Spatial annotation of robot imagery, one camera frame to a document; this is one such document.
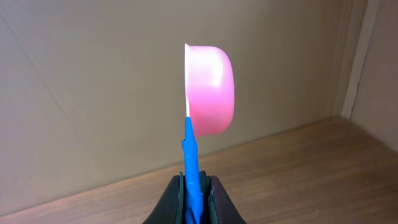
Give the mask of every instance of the wooden table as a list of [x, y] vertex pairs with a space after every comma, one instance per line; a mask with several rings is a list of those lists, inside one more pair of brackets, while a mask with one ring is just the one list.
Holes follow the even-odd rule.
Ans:
[[[248, 223], [398, 223], [398, 156], [342, 118], [200, 158]], [[183, 164], [0, 218], [142, 223]]]

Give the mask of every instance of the blue handle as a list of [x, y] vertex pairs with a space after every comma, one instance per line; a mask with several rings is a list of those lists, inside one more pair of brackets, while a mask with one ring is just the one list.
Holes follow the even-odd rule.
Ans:
[[185, 222], [186, 224], [200, 224], [203, 212], [203, 196], [200, 190], [198, 145], [193, 134], [191, 118], [185, 118], [185, 139], [182, 141], [185, 162]]

